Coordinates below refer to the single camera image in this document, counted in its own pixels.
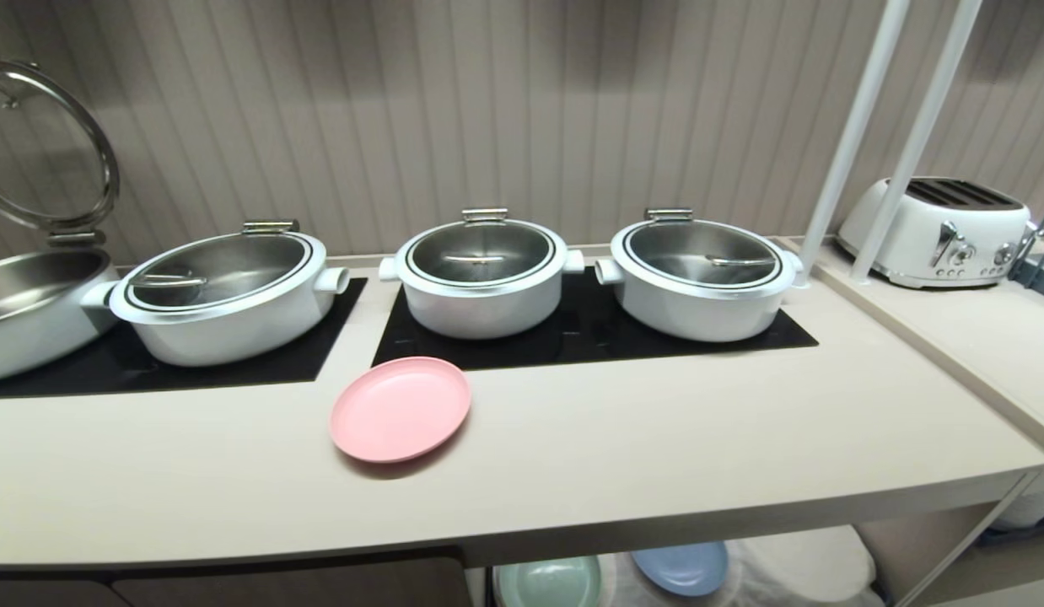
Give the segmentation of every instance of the black cooktop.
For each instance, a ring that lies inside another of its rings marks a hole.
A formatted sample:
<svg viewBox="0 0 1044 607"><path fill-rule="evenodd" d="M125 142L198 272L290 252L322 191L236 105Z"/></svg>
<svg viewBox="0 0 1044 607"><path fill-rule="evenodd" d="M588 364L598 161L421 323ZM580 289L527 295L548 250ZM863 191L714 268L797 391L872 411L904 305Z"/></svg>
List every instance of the black cooktop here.
<svg viewBox="0 0 1044 607"><path fill-rule="evenodd" d="M159 361L128 323L39 369L0 380L0 397L113 395L193 388L313 381L334 346L353 304L367 282L353 279L331 310L308 333L259 356L210 368L179 368Z"/></svg>
<svg viewBox="0 0 1044 607"><path fill-rule="evenodd" d="M471 342L444 337L419 325L399 289L373 365L403 356L434 356L465 370L571 365L718 352L744 352L817 346L802 326L781 310L761 334L733 343L691 342L661 333L622 310L612 287L600 286L587 269L565 274L560 308L545 322L511 337Z"/></svg>

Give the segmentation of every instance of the toaster lever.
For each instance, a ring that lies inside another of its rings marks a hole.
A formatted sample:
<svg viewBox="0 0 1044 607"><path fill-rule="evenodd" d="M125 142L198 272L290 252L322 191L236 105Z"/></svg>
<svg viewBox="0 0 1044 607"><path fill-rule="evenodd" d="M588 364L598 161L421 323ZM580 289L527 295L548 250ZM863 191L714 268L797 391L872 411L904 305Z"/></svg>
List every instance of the toaster lever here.
<svg viewBox="0 0 1044 607"><path fill-rule="evenodd" d="M930 258L931 269L938 265L938 262L942 259L942 255L945 253L945 250L950 249L950 244L954 239L964 239L957 231L957 225L953 221L943 221L942 228L938 234L938 244L934 246L934 255L931 255Z"/></svg>

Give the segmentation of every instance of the white pole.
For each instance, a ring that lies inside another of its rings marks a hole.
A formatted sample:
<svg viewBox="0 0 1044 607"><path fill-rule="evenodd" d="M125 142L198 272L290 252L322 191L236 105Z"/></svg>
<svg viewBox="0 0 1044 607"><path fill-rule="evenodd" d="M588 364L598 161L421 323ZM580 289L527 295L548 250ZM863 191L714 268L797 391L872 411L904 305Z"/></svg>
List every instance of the white pole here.
<svg viewBox="0 0 1044 607"><path fill-rule="evenodd" d="M862 132L867 131L867 124L870 122L874 101L878 98L878 89L885 79L885 70L888 69L888 61L893 57L897 39L901 37L904 15L907 11L908 0L887 0L885 3L885 10L878 23L878 31L874 34L871 56L867 59L867 66L862 69L856 99L853 100L853 108L849 112L849 120L845 122L845 132L840 135L840 142L837 143L837 150L833 155L833 163L830 164L830 172L826 176L823 192L818 195L818 203L814 205L814 215L810 218L807 237L804 238L803 247L800 249L803 273L797 276L797 286L807 285L810 270L818 258L818 249L823 246L823 238L830 228L830 219L833 219L833 211L837 207L841 190L845 189L845 182L849 180L849 170L856 160Z"/></svg>
<svg viewBox="0 0 1044 607"><path fill-rule="evenodd" d="M980 11L980 4L983 0L960 0L957 5L957 13L953 16L953 24L950 26L950 34L945 40L942 47L942 55L934 66L934 76L931 77L930 86L927 87L927 95L923 96L923 104L919 107L919 114L911 125L908 134L908 141L904 143L904 150L900 160L897 161L897 168L893 170L893 178L889 178L888 188L881 196L881 204L878 214L874 218L871 231L868 232L867 240L862 243L860 252L856 256L856 262L851 269L851 279L856 282L867 283L867 276L871 272L871 264L878 256L881 249L881 241L888 232L889 224L893 224L893 216L897 214L897 204L904 195L904 189L908 187L911 173L919 164L919 158L923 155L923 149L927 146L938 114L942 111L942 103L945 102L946 93L950 92L950 85L953 85L953 76L957 73L957 66L960 64L960 56L965 53L965 46L968 43L972 26L976 24L976 16Z"/></svg>

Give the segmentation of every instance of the toaster knob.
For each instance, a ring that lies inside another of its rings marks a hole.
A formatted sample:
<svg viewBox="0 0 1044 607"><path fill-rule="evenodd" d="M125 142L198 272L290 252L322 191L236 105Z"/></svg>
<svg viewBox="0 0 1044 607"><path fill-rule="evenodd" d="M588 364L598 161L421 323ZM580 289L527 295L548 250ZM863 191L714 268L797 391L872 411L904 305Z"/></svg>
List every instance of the toaster knob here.
<svg viewBox="0 0 1044 607"><path fill-rule="evenodd" d="M997 252L995 252L995 265L1004 265L1013 259L1013 242L1005 242L1005 244L998 247Z"/></svg>
<svg viewBox="0 0 1044 607"><path fill-rule="evenodd" d="M950 264L963 265L965 261L969 261L972 257L976 257L976 248L968 244L968 242L960 242L954 249L953 255L950 255Z"/></svg>

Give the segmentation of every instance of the white toaster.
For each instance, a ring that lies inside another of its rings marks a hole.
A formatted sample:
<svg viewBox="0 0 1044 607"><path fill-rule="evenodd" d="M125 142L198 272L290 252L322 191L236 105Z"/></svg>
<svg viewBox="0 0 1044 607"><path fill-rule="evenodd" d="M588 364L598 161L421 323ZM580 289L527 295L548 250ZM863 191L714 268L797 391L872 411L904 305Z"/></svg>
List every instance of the white toaster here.
<svg viewBox="0 0 1044 607"><path fill-rule="evenodd" d="M837 231L849 253L860 251L887 187L888 180L871 186ZM1009 273L1029 219L1027 207L990 188L912 178L873 269L912 288L994 284Z"/></svg>

